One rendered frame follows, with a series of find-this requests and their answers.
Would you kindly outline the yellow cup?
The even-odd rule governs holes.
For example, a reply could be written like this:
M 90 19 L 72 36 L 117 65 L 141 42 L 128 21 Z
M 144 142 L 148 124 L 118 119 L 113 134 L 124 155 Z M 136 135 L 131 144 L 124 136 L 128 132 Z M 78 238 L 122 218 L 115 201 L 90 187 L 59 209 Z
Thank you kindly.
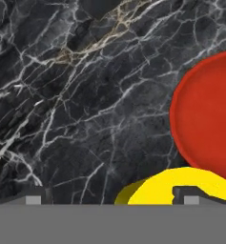
M 226 200 L 226 179 L 192 167 L 167 169 L 124 187 L 114 204 L 172 205 L 173 187 L 198 187 L 209 196 Z

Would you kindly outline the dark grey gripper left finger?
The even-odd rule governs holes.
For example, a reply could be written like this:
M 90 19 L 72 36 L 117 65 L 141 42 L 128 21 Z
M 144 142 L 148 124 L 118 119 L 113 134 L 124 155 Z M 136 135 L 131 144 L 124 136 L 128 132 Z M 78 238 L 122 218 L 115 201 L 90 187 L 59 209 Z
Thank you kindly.
M 9 196 L 0 200 L 0 205 L 50 205 L 52 203 L 52 189 L 41 186 Z

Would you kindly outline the red bowl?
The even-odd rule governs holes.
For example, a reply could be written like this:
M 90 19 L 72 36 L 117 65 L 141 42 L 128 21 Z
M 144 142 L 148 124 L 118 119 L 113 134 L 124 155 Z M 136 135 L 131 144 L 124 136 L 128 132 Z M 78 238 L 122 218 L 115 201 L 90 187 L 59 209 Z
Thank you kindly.
M 170 129 L 191 166 L 226 179 L 226 51 L 183 75 L 172 96 Z

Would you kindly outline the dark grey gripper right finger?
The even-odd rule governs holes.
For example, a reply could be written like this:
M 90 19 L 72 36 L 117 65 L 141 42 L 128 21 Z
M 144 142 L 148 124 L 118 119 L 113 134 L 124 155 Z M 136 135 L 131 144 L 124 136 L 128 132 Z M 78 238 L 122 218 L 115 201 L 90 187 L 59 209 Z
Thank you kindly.
M 226 205 L 226 200 L 210 196 L 196 186 L 174 186 L 174 205 Z

